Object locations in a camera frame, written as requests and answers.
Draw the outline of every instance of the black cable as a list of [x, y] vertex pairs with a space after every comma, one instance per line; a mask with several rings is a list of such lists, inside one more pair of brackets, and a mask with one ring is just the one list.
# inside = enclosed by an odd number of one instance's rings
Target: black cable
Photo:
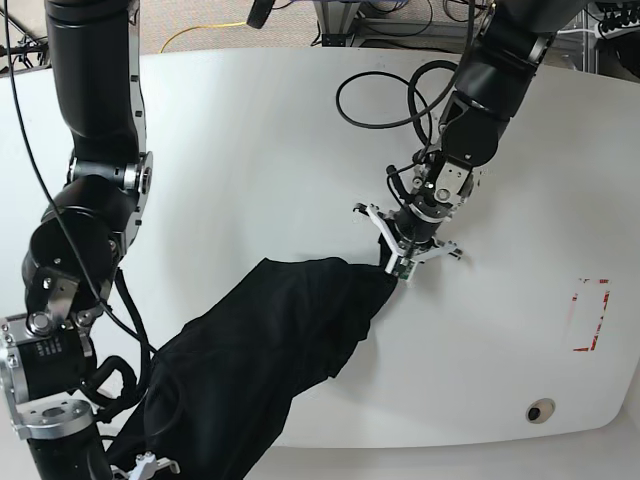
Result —
[[602, 21], [602, 19], [596, 17], [593, 13], [591, 13], [589, 11], [589, 7], [588, 6], [584, 7], [584, 11], [587, 13], [587, 15], [589, 15], [591, 18], [593, 18], [596, 22], [601, 22]]
[[381, 15], [388, 15], [389, 13], [394, 13], [394, 12], [398, 12], [398, 11], [402, 10], [408, 4], [409, 4], [409, 0], [399, 1], [399, 2], [395, 3], [395, 5], [393, 6], [393, 8], [391, 10], [385, 10], [383, 8], [375, 6], [373, 3], [370, 3], [369, 4], [369, 8], [371, 8], [371, 10], [373, 10], [374, 12], [377, 12], [377, 13], [379, 13]]
[[378, 42], [378, 43], [386, 43], [387, 45], [391, 45], [392, 47], [396, 47], [396, 48], [402, 48], [405, 50], [421, 50], [423, 52], [440, 52], [440, 53], [450, 53], [452, 55], [455, 55], [456, 52], [452, 52], [451, 50], [446, 50], [444, 48], [438, 48], [438, 47], [414, 47], [412, 45], [403, 45], [401, 43], [397, 43], [397, 42], [392, 42], [391, 40], [366, 40], [365, 43], [367, 42]]
[[138, 384], [136, 385], [136, 393], [133, 400], [133, 405], [137, 405], [144, 398], [151, 381], [151, 345], [149, 344], [149, 337], [147, 336], [142, 316], [140, 315], [133, 298], [131, 298], [129, 288], [127, 287], [127, 283], [124, 279], [124, 274], [120, 268], [116, 270], [115, 285], [118, 293], [120, 294], [120, 298], [122, 299], [122, 303], [124, 303], [124, 306], [129, 312], [135, 331], [142, 340], [140, 342], [140, 377], [138, 379]]
[[294, 1], [291, 1], [289, 3], [285, 3], [284, 5], [281, 5], [279, 7], [273, 7], [271, 10], [284, 10], [285, 8], [290, 7], [294, 3], [295, 3]]
[[[444, 10], [444, 13], [447, 17], [449, 17], [449, 19], [453, 20], [454, 22], [458, 22], [458, 23], [466, 23], [469, 20], [468, 19], [462, 19], [462, 18], [456, 18], [452, 13], [451, 10], [449, 9], [449, 2], [453, 2], [453, 3], [457, 3], [459, 5], [469, 5], [470, 0], [442, 0], [442, 9]], [[473, 17], [474, 20], [477, 20], [478, 18], [480, 18], [480, 15], [482, 15], [482, 13], [484, 12], [484, 10], [487, 9], [487, 6], [484, 4], [475, 4], [475, 8], [477, 10], [479, 10], [478, 13], [475, 14], [475, 16]]]
[[392, 33], [381, 32], [380, 30], [376, 30], [375, 28], [371, 27], [370, 25], [366, 25], [366, 24], [363, 25], [363, 27], [365, 29], [367, 29], [367, 30], [371, 30], [372, 32], [377, 33], [378, 35], [385, 35], [387, 37], [395, 37], [395, 38], [415, 37], [416, 35], [420, 35], [421, 33], [423, 33], [433, 23], [433, 5], [431, 4], [431, 0], [427, 0], [427, 3], [429, 4], [429, 20], [427, 21], [426, 25], [424, 25], [417, 32], [392, 34]]
[[458, 64], [458, 68], [456, 68], [456, 71], [451, 76], [451, 79], [449, 80], [449, 83], [446, 85], [446, 87], [440, 93], [440, 95], [438, 95], [436, 97], [436, 99], [433, 101], [432, 104], [428, 105], [422, 111], [416, 113], [415, 115], [411, 115], [409, 118], [405, 118], [404, 120], [398, 120], [398, 121], [391, 122], [391, 123], [377, 123], [377, 124], [374, 123], [374, 124], [372, 124], [372, 123], [364, 123], [364, 122], [359, 122], [357, 120], [354, 120], [344, 112], [344, 110], [342, 109], [342, 105], [340, 104], [340, 95], [342, 94], [342, 91], [344, 90], [344, 87], [349, 85], [354, 80], [357, 80], [360, 77], [371, 75], [372, 73], [375, 74], [375, 75], [388, 76], [388, 77], [392, 77], [392, 78], [393, 77], [401, 78], [401, 77], [398, 77], [397, 75], [388, 74], [387, 72], [372, 72], [372, 71], [370, 71], [370, 72], [362, 72], [362, 73], [358, 73], [356, 75], [353, 75], [353, 76], [347, 78], [338, 87], [338, 91], [336, 92], [336, 108], [338, 109], [338, 113], [340, 114], [340, 116], [344, 120], [349, 122], [351, 125], [354, 125], [356, 127], [367, 128], [369, 130], [384, 130], [384, 129], [387, 129], [387, 128], [395, 128], [395, 127], [401, 127], [403, 125], [408, 125], [408, 124], [413, 123], [414, 121], [424, 117], [429, 112], [431, 112], [435, 107], [440, 105], [440, 103], [442, 103], [442, 101], [447, 97], [447, 95], [449, 94], [451, 89], [456, 84], [456, 81], [458, 80], [458, 77], [460, 76], [460, 72], [462, 71], [462, 67], [466, 63], [467, 52], [469, 51], [469, 47], [471, 46], [471, 43], [473, 42], [473, 17], [474, 17], [474, 14], [475, 14], [475, 3], [474, 2], [469, 2], [469, 22], [467, 23], [467, 38], [466, 38], [466, 42], [465, 42], [464, 53], [462, 54], [462, 58], [460, 59], [460, 63]]
[[[422, 150], [422, 153], [423, 153], [423, 155], [421, 155], [421, 158], [424, 158], [424, 154], [427, 153], [426, 147]], [[400, 208], [404, 209], [404, 208], [406, 208], [406, 205], [404, 203], [402, 203], [402, 201], [400, 200], [400, 196], [394, 191], [394, 189], [393, 189], [393, 187], [391, 185], [391, 179], [393, 177], [399, 176], [401, 173], [404, 173], [407, 170], [411, 170], [416, 165], [417, 165], [416, 163], [411, 163], [410, 165], [407, 165], [406, 167], [402, 167], [400, 170], [395, 170], [395, 168], [394, 168], [394, 171], [387, 175], [387, 188], [391, 192], [391, 195], [393, 196], [394, 200], [396, 202], [398, 202], [398, 205], [400, 205]]]
[[[416, 106], [416, 86], [418, 85], [418, 81], [422, 78], [423, 75], [429, 73], [432, 70], [444, 69], [450, 70], [452, 72], [456, 71], [457, 65], [453, 62], [449, 62], [447, 60], [435, 60], [433, 62], [429, 62], [421, 66], [418, 70], [416, 70], [411, 76], [411, 80], [409, 80], [409, 89], [407, 90], [407, 103], [409, 104], [409, 113], [411, 115], [415, 115], [418, 113], [418, 107]], [[429, 146], [431, 144], [431, 139], [433, 135], [433, 119], [431, 114], [429, 114], [429, 135], [427, 136], [424, 133], [424, 129], [422, 128], [422, 123], [420, 120], [416, 120], [413, 122], [413, 128], [416, 131], [416, 135], [420, 141]]]
[[316, 38], [314, 38], [311, 44], [309, 45], [310, 47], [315, 47], [320, 42], [320, 35], [322, 35], [322, 32], [320, 31], [320, 22], [316, 22], [316, 23], [318, 25], [318, 34], [316, 35]]
[[[128, 335], [130, 335], [135, 340], [137, 340], [140, 343], [140, 345], [143, 345], [151, 353], [156, 355], [156, 358], [158, 359], [158, 361], [160, 363], [164, 363], [165, 360], [162, 358], [162, 356], [161, 355], [157, 355], [158, 350], [156, 348], [152, 347], [151, 345], [149, 345], [148, 343], [145, 345], [143, 340], [133, 330], [131, 330], [129, 327], [127, 327], [124, 323], [122, 323], [120, 321], [120, 319], [118, 319], [118, 317], [111, 311], [111, 307], [100, 297], [100, 295], [98, 293], [98, 290], [96, 289], [95, 284], [91, 280], [91, 276], [89, 275], [89, 271], [87, 270], [87, 267], [86, 267], [86, 265], [84, 263], [84, 260], [82, 259], [82, 256], [80, 255], [78, 247], [76, 246], [76, 244], [75, 244], [75, 242], [73, 240], [73, 237], [69, 233], [69, 230], [67, 229], [67, 226], [64, 223], [64, 220], [62, 219], [62, 215], [60, 213], [58, 205], [55, 203], [53, 197], [51, 197], [51, 194], [49, 193], [49, 189], [45, 185], [44, 180], [42, 178], [42, 175], [40, 174], [40, 169], [38, 168], [38, 165], [36, 164], [35, 158], [33, 156], [33, 151], [31, 150], [31, 144], [29, 143], [29, 138], [27, 136], [27, 131], [26, 131], [25, 126], [24, 126], [24, 119], [22, 118], [22, 111], [20, 109], [20, 102], [18, 100], [18, 92], [17, 92], [17, 89], [16, 89], [15, 73], [14, 73], [14, 69], [13, 69], [13, 64], [11, 62], [11, 44], [10, 44], [10, 38], [9, 38], [9, 9], [8, 9], [8, 3], [9, 3], [8, 0], [4, 0], [4, 11], [6, 13], [6, 15], [4, 16], [4, 24], [5, 24], [5, 40], [7, 42], [7, 59], [8, 59], [8, 64], [9, 64], [9, 80], [10, 80], [10, 85], [11, 85], [11, 93], [13, 94], [13, 103], [14, 103], [15, 110], [16, 110], [16, 116], [18, 117], [18, 124], [20, 126], [20, 132], [22, 134], [22, 139], [24, 141], [24, 145], [25, 145], [25, 148], [27, 150], [27, 154], [29, 156], [29, 162], [31, 163], [31, 168], [33, 169], [33, 173], [36, 176], [36, 179], [38, 181], [38, 184], [40, 185], [40, 189], [42, 190], [42, 193], [44, 194], [44, 196], [47, 199], [49, 207], [53, 211], [54, 217], [56, 218], [56, 221], [58, 222], [58, 225], [60, 226], [60, 230], [62, 231], [62, 233], [64, 234], [64, 236], [65, 236], [65, 238], [67, 240], [67, 242], [69, 243], [69, 247], [71, 248], [71, 251], [73, 252], [73, 255], [75, 256], [75, 258], [76, 258], [76, 260], [78, 262], [78, 266], [80, 267], [82, 275], [84, 276], [85, 280], [87, 281], [87, 284], [89, 285], [89, 289], [91, 290], [91, 293], [95, 297], [96, 301], [103, 308], [103, 310], [107, 314], [107, 316], [116, 325], [118, 325], [118, 327], [120, 327]], [[178, 403], [179, 403], [179, 406], [176, 409], [176, 413], [174, 414], [173, 418], [167, 423], [167, 425], [165, 425], [162, 429], [160, 429], [160, 431], [158, 431], [158, 432], [156, 432], [156, 433], [154, 433], [154, 434], [152, 434], [150, 436], [159, 435], [161, 433], [164, 433], [164, 432], [168, 431], [170, 428], [173, 428], [176, 425], [177, 421], [179, 420], [179, 417], [182, 414], [182, 412], [185, 411], [184, 402], [186, 400], [186, 395], [184, 393], [184, 386], [182, 385], [182, 382], [178, 379], [178, 377], [172, 372], [172, 369], [169, 368], [169, 367], [166, 367], [166, 368], [167, 368], [167, 373], [169, 373], [169, 376], [171, 377], [172, 381], [175, 383], [175, 386], [176, 386], [176, 388], [178, 390]]]

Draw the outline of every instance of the floor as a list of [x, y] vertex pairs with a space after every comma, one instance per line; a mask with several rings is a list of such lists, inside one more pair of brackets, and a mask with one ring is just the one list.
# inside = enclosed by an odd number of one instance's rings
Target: floor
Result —
[[[253, 0], [142, 0], [143, 54], [157, 53], [174, 33], [194, 25], [235, 23], [245, 21]], [[288, 0], [276, 0], [276, 6]], [[380, 2], [389, 9], [395, 2]], [[392, 14], [399, 18], [423, 18], [447, 21], [441, 0], [409, 0], [406, 8]], [[43, 0], [12, 0], [9, 12], [35, 36], [46, 35]], [[451, 4], [451, 12], [464, 18], [464, 7]], [[291, 6], [272, 12], [262, 30], [232, 27], [215, 30], [193, 30], [173, 40], [167, 51], [202, 50], [244, 47], [304, 47], [317, 34], [313, 3], [298, 0]]]

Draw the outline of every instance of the wire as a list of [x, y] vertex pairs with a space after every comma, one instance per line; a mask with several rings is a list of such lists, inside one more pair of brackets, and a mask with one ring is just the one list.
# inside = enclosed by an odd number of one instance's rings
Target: wire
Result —
[[587, 6], [587, 7], [584, 7], [584, 11], [587, 13], [587, 15], [589, 15], [589, 16], [590, 16], [591, 18], [593, 18], [595, 21], [597, 21], [597, 22], [601, 22], [601, 21], [602, 21], [602, 19], [600, 19], [600, 18], [596, 17], [593, 13], [591, 13], [591, 12], [589, 11], [589, 7], [588, 7], [588, 6]]
[[370, 3], [369, 4], [369, 8], [371, 8], [371, 10], [373, 10], [374, 12], [380, 13], [381, 15], [387, 15], [389, 13], [393, 13], [393, 12], [397, 12], [399, 10], [402, 10], [408, 4], [409, 4], [409, 0], [399, 1], [399, 2], [395, 3], [395, 5], [393, 6], [393, 8], [391, 10], [385, 10], [384, 8], [376, 7], [373, 3]]
[[424, 25], [420, 30], [418, 30], [417, 32], [414, 33], [396, 33], [396, 34], [392, 34], [392, 33], [386, 33], [386, 32], [381, 32], [380, 30], [376, 30], [375, 28], [372, 28], [370, 25], [368, 24], [364, 24], [363, 27], [366, 28], [367, 30], [371, 30], [374, 33], [377, 33], [379, 35], [385, 35], [387, 37], [396, 37], [396, 38], [407, 38], [407, 37], [415, 37], [416, 35], [420, 35], [421, 33], [423, 33], [427, 28], [429, 28], [431, 26], [431, 24], [433, 23], [433, 5], [431, 4], [431, 0], [427, 0], [427, 3], [429, 4], [429, 20], [427, 21], [427, 24]]
[[[442, 90], [440, 95], [438, 95], [436, 97], [436, 99], [433, 101], [433, 103], [431, 103], [430, 105], [428, 105], [422, 111], [416, 113], [415, 115], [411, 115], [409, 118], [405, 118], [403, 120], [397, 120], [397, 121], [391, 122], [391, 123], [377, 123], [377, 124], [373, 123], [372, 124], [372, 123], [364, 123], [364, 122], [360, 122], [360, 121], [354, 120], [351, 117], [349, 117], [344, 112], [344, 110], [342, 109], [342, 105], [340, 103], [340, 96], [342, 94], [342, 91], [344, 90], [344, 87], [349, 85], [354, 80], [357, 80], [360, 77], [371, 75], [371, 73], [372, 73], [372, 72], [362, 72], [362, 73], [358, 73], [356, 75], [353, 75], [353, 76], [347, 78], [338, 87], [338, 91], [336, 92], [336, 108], [338, 109], [338, 113], [340, 114], [340, 116], [344, 120], [349, 122], [351, 125], [354, 125], [356, 127], [367, 128], [369, 130], [384, 130], [384, 129], [387, 129], [387, 128], [395, 128], [395, 127], [401, 127], [403, 125], [408, 125], [408, 124], [413, 123], [414, 121], [424, 117], [429, 112], [431, 112], [435, 107], [440, 105], [440, 103], [442, 103], [442, 101], [447, 97], [447, 95], [449, 94], [449, 92], [451, 91], [453, 86], [455, 85], [456, 81], [458, 80], [458, 77], [460, 76], [460, 72], [462, 71], [461, 67], [466, 64], [466, 56], [467, 56], [467, 53], [469, 51], [469, 47], [471, 46], [471, 43], [473, 42], [473, 17], [474, 17], [474, 14], [475, 14], [475, 3], [474, 2], [469, 2], [469, 22], [467, 23], [467, 38], [466, 38], [466, 42], [465, 42], [464, 53], [462, 54], [462, 58], [460, 59], [460, 63], [458, 64], [458, 68], [456, 68], [456, 71], [451, 76], [451, 79], [449, 80], [449, 83], [445, 86], [444, 90]], [[389, 74], [387, 72], [376, 72], [376, 74], [377, 75], [381, 75], [381, 76], [387, 76], [387, 77], [392, 77], [392, 75], [393, 75], [393, 74]]]
[[[422, 76], [426, 75], [427, 73], [433, 70], [439, 70], [439, 69], [455, 72], [456, 67], [457, 66], [455, 63], [449, 62], [448, 60], [435, 60], [432, 62], [425, 63], [413, 73], [413, 75], [411, 76], [411, 80], [409, 80], [409, 90], [407, 91], [407, 104], [409, 105], [409, 113], [411, 115], [415, 115], [418, 112], [415, 95], [417, 92], [416, 86], [418, 85], [418, 82], [420, 81]], [[431, 145], [431, 139], [433, 136], [433, 118], [431, 113], [429, 113], [428, 117], [429, 117], [429, 135], [427, 135], [424, 132], [424, 129], [422, 128], [422, 123], [420, 120], [416, 120], [415, 122], [413, 122], [413, 128], [416, 131], [416, 135], [418, 135], [418, 138], [425, 145], [425, 147], [428, 147], [429, 145]]]
[[396, 191], [393, 189], [392, 185], [391, 185], [391, 178], [392, 177], [396, 177], [398, 175], [400, 175], [401, 173], [406, 172], [407, 170], [412, 169], [413, 167], [415, 167], [416, 164], [412, 163], [410, 165], [407, 165], [406, 167], [401, 168], [400, 170], [394, 170], [393, 172], [389, 173], [387, 175], [387, 188], [389, 189], [389, 191], [391, 192], [391, 195], [393, 196], [394, 200], [396, 202], [398, 202], [398, 205], [400, 205], [400, 208], [406, 208], [406, 205], [404, 203], [402, 203], [402, 201], [400, 200], [400, 196], [396, 193]]
[[294, 1], [294, 0], [292, 0], [291, 2], [289, 2], [289, 3], [285, 3], [284, 5], [281, 5], [281, 6], [279, 6], [279, 7], [273, 7], [271, 10], [284, 10], [285, 8], [290, 7], [290, 6], [291, 6], [291, 5], [293, 5], [294, 3], [295, 3], [295, 1]]
[[316, 35], [316, 38], [314, 38], [311, 44], [309, 45], [310, 47], [315, 47], [320, 43], [320, 36], [322, 35], [322, 32], [320, 31], [320, 22], [316, 22], [316, 24], [318, 25], [318, 34]]
[[392, 42], [391, 40], [366, 40], [365, 43], [368, 42], [378, 42], [378, 43], [386, 43], [387, 45], [391, 45], [392, 47], [396, 47], [396, 48], [402, 48], [405, 50], [421, 50], [423, 52], [440, 52], [440, 53], [450, 53], [452, 55], [455, 55], [456, 52], [452, 52], [451, 50], [446, 50], [444, 48], [438, 48], [438, 47], [414, 47], [412, 45], [402, 45], [401, 43], [397, 43], [397, 42]]
[[180, 30], [178, 33], [174, 33], [171, 37], [169, 37], [167, 41], [164, 42], [164, 45], [162, 45], [162, 48], [158, 53], [163, 53], [164, 49], [167, 48], [167, 45], [169, 45], [169, 43], [171, 43], [176, 37], [182, 35], [183, 33], [190, 32], [191, 30], [199, 30], [199, 29], [208, 30], [208, 29], [216, 29], [216, 28], [241, 27], [246, 24], [247, 22], [236, 22], [236, 23], [221, 23], [219, 25], [196, 25], [193, 27], [185, 28], [184, 30]]
[[590, 33], [591, 35], [596, 35], [595, 30], [590, 30], [588, 28], [574, 28], [572, 30], [560, 30], [558, 35], [567, 35], [569, 33]]
[[[453, 16], [453, 14], [451, 13], [451, 10], [449, 9], [449, 2], [457, 3], [458, 5], [469, 5], [470, 1], [469, 0], [464, 0], [464, 1], [463, 0], [442, 0], [442, 9], [444, 10], [445, 15], [449, 17], [449, 19], [458, 23], [468, 22], [467, 19], [456, 18]], [[476, 3], [474, 3], [474, 5], [475, 5], [475, 8], [479, 10], [479, 12], [473, 17], [474, 20], [477, 20], [478, 18], [480, 18], [480, 15], [482, 15], [482, 13], [487, 9], [487, 6], [484, 0], [480, 5]]]
[[[80, 254], [80, 251], [78, 250], [78, 247], [75, 243], [75, 241], [73, 240], [73, 237], [71, 236], [71, 233], [69, 232], [67, 225], [65, 224], [64, 220], [62, 219], [62, 214], [60, 213], [60, 209], [58, 208], [58, 205], [56, 204], [56, 202], [54, 201], [53, 197], [51, 196], [51, 194], [49, 193], [49, 189], [47, 188], [46, 184], [44, 183], [44, 180], [42, 178], [42, 175], [40, 173], [40, 169], [38, 168], [38, 165], [36, 164], [35, 158], [33, 156], [33, 151], [31, 150], [31, 144], [29, 143], [29, 137], [27, 136], [27, 131], [25, 129], [25, 125], [24, 125], [24, 119], [22, 118], [22, 110], [20, 109], [20, 102], [18, 100], [18, 91], [16, 89], [16, 80], [15, 80], [15, 72], [13, 69], [13, 63], [11, 62], [11, 45], [9, 42], [9, 9], [8, 9], [8, 0], [4, 0], [4, 11], [6, 12], [5, 18], [4, 18], [4, 23], [5, 23], [5, 39], [7, 42], [7, 60], [8, 60], [8, 64], [9, 64], [9, 80], [10, 80], [10, 85], [11, 85], [11, 93], [13, 95], [13, 104], [15, 106], [15, 110], [16, 110], [16, 116], [18, 118], [18, 124], [20, 126], [20, 132], [22, 134], [22, 139], [24, 141], [24, 146], [25, 149], [27, 150], [27, 155], [29, 157], [29, 162], [31, 163], [31, 168], [33, 169], [33, 173], [36, 176], [36, 179], [38, 181], [38, 184], [40, 185], [40, 189], [42, 190], [42, 193], [44, 194], [44, 196], [47, 199], [47, 202], [49, 204], [49, 207], [51, 208], [53, 215], [56, 219], [56, 221], [58, 222], [58, 225], [60, 226], [60, 230], [62, 231], [65, 239], [67, 240], [67, 243], [69, 244], [69, 247], [71, 248], [71, 251], [73, 252], [73, 255], [78, 263], [78, 266], [80, 267], [80, 271], [82, 272], [82, 275], [84, 276], [85, 280], [87, 281], [87, 284], [89, 286], [89, 290], [91, 291], [91, 294], [94, 296], [94, 298], [96, 299], [96, 301], [98, 302], [98, 304], [103, 308], [104, 312], [107, 314], [107, 316], [116, 324], [118, 325], [122, 330], [124, 330], [128, 335], [130, 335], [131, 337], [133, 337], [135, 340], [137, 340], [141, 346], [143, 346], [145, 349], [147, 349], [148, 351], [150, 351], [151, 353], [153, 353], [154, 355], [156, 355], [158, 361], [162, 364], [165, 364], [165, 360], [161, 355], [158, 355], [158, 350], [154, 347], [152, 347], [147, 341], [143, 340], [142, 338], [140, 338], [133, 330], [131, 330], [129, 327], [127, 327], [124, 323], [122, 323], [120, 321], [120, 319], [111, 311], [111, 307], [100, 297], [100, 294], [98, 293], [98, 290], [96, 289], [96, 286], [94, 284], [94, 282], [91, 279], [91, 276], [89, 275], [89, 271], [87, 269], [86, 264], [84, 263], [84, 260], [82, 259], [82, 255]], [[180, 418], [180, 415], [183, 413], [183, 411], [185, 411], [185, 401], [186, 401], [186, 394], [184, 392], [184, 386], [182, 385], [182, 382], [180, 381], [180, 379], [175, 375], [175, 373], [173, 372], [173, 370], [171, 368], [169, 368], [167, 365], [165, 365], [165, 368], [169, 374], [169, 376], [171, 377], [172, 381], [174, 382], [177, 390], [178, 390], [178, 408], [176, 409], [176, 412], [173, 416], [173, 418], [167, 423], [167, 425], [165, 425], [165, 427], [163, 427], [160, 431], [150, 435], [152, 436], [156, 436], [160, 433], [164, 433], [166, 431], [168, 431], [170, 428], [173, 428], [177, 421]]]

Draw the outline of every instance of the small round hole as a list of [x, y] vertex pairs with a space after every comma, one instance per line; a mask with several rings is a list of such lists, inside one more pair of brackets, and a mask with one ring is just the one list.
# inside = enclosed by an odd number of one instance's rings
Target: small round hole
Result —
[[527, 413], [527, 418], [529, 418], [530, 422], [535, 422], [540, 418], [540, 409], [537, 407], [533, 407], [532, 409], [530, 409]]
[[529, 423], [539, 425], [549, 420], [555, 411], [556, 403], [550, 398], [543, 398], [527, 408], [526, 418]]

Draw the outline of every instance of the metal bracket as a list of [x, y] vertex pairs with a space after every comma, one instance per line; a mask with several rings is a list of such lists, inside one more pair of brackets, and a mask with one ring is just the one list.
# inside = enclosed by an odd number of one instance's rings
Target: metal bracket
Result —
[[114, 478], [127, 480], [149, 480], [159, 471], [166, 469], [169, 469], [174, 475], [180, 473], [180, 465], [178, 465], [178, 462], [169, 460], [168, 458], [157, 460], [152, 452], [138, 455], [136, 457], [135, 468], [128, 473], [117, 467], [111, 467]]
[[396, 241], [389, 225], [384, 218], [380, 216], [380, 209], [375, 205], [369, 205], [363, 213], [365, 213], [375, 227], [380, 231], [382, 238], [391, 250], [391, 257], [387, 262], [384, 271], [390, 275], [398, 277], [400, 280], [410, 281], [415, 273], [415, 269], [419, 264], [425, 263], [433, 258], [443, 255], [451, 255], [458, 260], [464, 254], [454, 242], [441, 242], [434, 239], [436, 246], [429, 249], [404, 249]]

